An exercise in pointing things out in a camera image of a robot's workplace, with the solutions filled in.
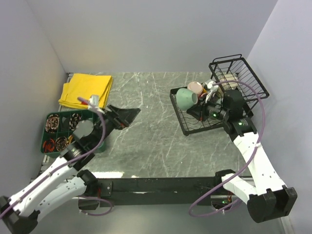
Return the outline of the cream floral mug green interior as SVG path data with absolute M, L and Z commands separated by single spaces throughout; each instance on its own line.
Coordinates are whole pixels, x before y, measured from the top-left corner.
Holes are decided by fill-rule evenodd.
M 235 90 L 238 87 L 238 83 L 234 82 L 234 80 L 238 81 L 238 77 L 235 74 L 219 74 L 218 79 L 222 83 L 222 87 L 224 90 Z

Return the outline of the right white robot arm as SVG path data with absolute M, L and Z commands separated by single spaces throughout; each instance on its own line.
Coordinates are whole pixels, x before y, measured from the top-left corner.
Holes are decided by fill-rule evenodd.
M 259 132 L 249 118 L 237 118 L 231 122 L 233 143 L 244 157 L 246 164 L 236 173 L 228 173 L 214 181 L 214 187 L 198 198 L 188 210 L 192 217 L 207 217 L 194 214 L 193 207 L 213 192 L 233 193 L 237 199 L 229 207 L 243 202 L 256 223 L 288 216 L 297 200 L 297 192 L 287 187 L 277 174 L 261 144 L 264 129 Z

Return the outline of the small teal cup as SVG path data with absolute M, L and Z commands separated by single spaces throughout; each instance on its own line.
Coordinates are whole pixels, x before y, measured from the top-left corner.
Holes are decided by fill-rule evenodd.
M 196 105 L 198 102 L 197 95 L 187 89 L 187 88 L 180 88 L 176 93 L 176 103 L 180 110 L 186 111 Z

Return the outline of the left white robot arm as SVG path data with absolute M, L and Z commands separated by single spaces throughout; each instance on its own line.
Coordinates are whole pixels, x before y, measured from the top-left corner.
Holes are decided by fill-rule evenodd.
M 81 120 L 73 132 L 74 140 L 33 182 L 11 197 L 1 196 L 0 218 L 13 234 L 29 234 L 38 222 L 55 208 L 76 196 L 98 194 L 98 180 L 83 167 L 95 156 L 113 130 L 129 127 L 139 108 L 90 108 L 98 121 Z

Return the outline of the pink mug dark interior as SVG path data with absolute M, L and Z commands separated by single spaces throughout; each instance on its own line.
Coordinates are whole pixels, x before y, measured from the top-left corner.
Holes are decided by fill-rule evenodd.
M 194 92 L 198 97 L 203 94 L 203 86 L 197 81 L 192 81 L 187 85 L 187 89 Z

